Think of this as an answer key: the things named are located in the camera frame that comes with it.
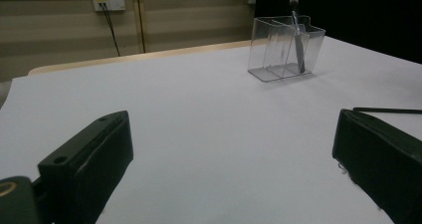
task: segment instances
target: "dark background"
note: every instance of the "dark background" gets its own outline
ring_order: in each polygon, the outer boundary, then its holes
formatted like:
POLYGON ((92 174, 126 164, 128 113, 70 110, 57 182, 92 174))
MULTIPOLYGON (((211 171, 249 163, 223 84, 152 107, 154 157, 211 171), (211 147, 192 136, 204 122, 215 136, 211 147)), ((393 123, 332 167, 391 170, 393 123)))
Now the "dark background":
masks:
MULTIPOLYGON (((291 15, 290 0, 257 0, 256 17, 291 15)), ((299 0, 326 35, 422 64, 421 0, 299 0)))

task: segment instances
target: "wall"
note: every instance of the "wall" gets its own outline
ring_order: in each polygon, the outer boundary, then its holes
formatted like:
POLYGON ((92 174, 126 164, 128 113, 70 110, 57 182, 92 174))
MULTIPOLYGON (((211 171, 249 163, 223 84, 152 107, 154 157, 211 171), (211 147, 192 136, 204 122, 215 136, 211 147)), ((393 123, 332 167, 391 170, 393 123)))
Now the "wall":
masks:
POLYGON ((250 40, 248 0, 143 0, 146 52, 250 40))
MULTIPOLYGON (((123 55, 139 53, 133 1, 112 12, 123 55)), ((116 57, 106 17, 93 0, 0 0, 0 81, 34 68, 116 57)))
MULTIPOLYGON (((247 1, 125 0, 124 12, 111 12, 120 53, 249 40, 254 7, 247 1)), ((0 82, 37 67, 116 56, 92 0, 0 0, 0 82)))

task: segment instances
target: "white tabletop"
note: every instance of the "white tabletop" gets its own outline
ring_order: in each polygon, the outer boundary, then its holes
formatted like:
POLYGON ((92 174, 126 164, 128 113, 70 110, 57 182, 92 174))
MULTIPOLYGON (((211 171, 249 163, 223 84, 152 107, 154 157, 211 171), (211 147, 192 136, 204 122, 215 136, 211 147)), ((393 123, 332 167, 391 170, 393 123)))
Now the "white tabletop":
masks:
MULTIPOLYGON (((127 110, 134 161, 98 223, 392 223, 341 174, 333 138, 340 109, 421 109, 422 67, 326 37, 312 75, 265 84, 248 55, 16 79, 0 111, 0 178, 34 180, 55 148, 127 110)), ((378 116, 422 137, 420 116, 378 116)))

